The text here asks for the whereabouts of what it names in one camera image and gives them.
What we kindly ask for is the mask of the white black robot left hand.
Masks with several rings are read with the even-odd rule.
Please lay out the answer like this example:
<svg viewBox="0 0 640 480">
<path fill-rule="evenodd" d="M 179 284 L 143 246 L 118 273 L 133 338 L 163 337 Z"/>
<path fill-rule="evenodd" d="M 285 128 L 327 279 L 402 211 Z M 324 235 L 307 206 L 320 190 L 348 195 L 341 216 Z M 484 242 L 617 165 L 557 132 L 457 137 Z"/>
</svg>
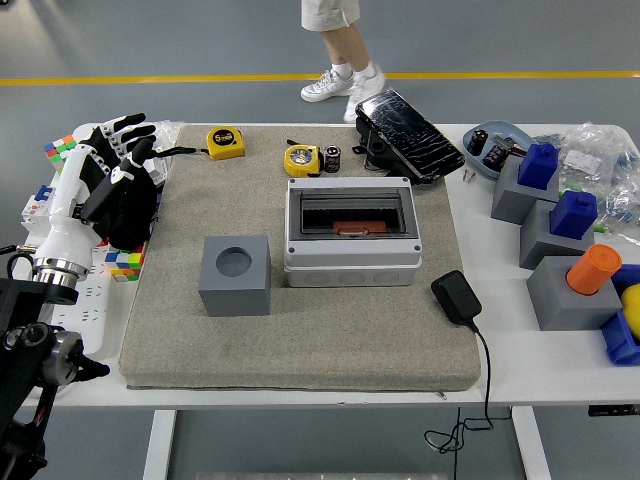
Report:
<svg viewBox="0 0 640 480">
<path fill-rule="evenodd" d="M 50 230 L 34 263 L 61 261 L 88 270 L 106 238 L 107 214 L 143 172 L 156 127 L 137 113 L 96 126 L 70 151 L 55 187 Z"/>
</svg>

